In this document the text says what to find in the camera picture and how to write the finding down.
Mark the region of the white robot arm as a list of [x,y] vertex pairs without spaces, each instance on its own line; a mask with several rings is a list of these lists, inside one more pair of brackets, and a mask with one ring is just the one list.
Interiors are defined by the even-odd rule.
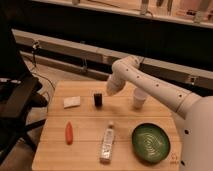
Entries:
[[116,60],[107,80],[107,94],[126,82],[142,89],[185,120],[179,171],[213,171],[213,96],[202,97],[139,70],[133,55]]

